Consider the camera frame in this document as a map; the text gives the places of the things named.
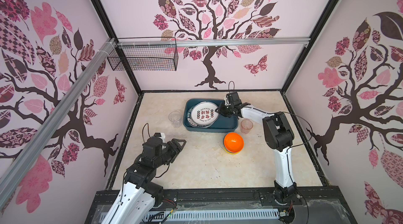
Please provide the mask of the orange plastic bowl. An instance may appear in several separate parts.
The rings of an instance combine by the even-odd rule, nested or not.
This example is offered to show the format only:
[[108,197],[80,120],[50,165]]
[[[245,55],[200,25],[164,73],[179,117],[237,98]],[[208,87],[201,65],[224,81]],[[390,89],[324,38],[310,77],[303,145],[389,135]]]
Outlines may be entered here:
[[225,135],[223,140],[224,148],[230,152],[240,152],[244,147],[243,138],[235,132],[230,132]]

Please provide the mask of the white plate dark patterned rim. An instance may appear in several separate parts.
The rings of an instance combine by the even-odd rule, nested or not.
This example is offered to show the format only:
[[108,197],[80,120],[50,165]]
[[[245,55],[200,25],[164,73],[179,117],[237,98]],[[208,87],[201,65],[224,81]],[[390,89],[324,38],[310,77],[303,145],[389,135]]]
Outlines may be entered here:
[[200,125],[200,124],[195,123],[191,118],[191,114],[192,114],[193,109],[194,109],[194,106],[190,107],[189,110],[187,111],[187,114],[186,114],[187,121],[192,127],[195,127],[195,128],[208,128],[208,127],[213,125],[213,123],[208,124],[208,125]]

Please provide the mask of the yellow plastic bowl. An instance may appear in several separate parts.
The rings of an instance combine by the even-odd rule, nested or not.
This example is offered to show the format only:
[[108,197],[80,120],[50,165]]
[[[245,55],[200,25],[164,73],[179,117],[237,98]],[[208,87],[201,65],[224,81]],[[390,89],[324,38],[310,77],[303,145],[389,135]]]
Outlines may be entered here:
[[240,153],[240,152],[230,152],[230,151],[228,151],[227,149],[224,149],[224,151],[225,151],[226,153],[228,153],[228,154],[231,154],[231,155],[236,155],[236,154]]

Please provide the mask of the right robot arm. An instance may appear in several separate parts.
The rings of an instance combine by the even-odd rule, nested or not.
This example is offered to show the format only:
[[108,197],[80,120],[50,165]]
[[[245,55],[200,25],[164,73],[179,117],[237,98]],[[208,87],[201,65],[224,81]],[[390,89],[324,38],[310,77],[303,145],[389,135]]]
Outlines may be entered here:
[[276,179],[273,197],[277,204],[286,205],[297,192],[291,164],[291,147],[294,133],[284,112],[266,112],[243,103],[238,92],[229,92],[216,109],[221,116],[236,117],[260,123],[263,126],[266,144],[273,150]]

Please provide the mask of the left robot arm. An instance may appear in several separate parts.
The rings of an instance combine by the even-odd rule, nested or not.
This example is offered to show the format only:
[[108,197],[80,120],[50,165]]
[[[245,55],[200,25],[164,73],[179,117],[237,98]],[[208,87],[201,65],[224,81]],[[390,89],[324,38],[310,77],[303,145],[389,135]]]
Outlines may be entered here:
[[122,187],[104,224],[139,224],[147,213],[163,201],[163,186],[152,182],[157,169],[172,164],[186,145],[185,140],[165,141],[165,134],[156,133],[143,143],[143,151],[127,168]]

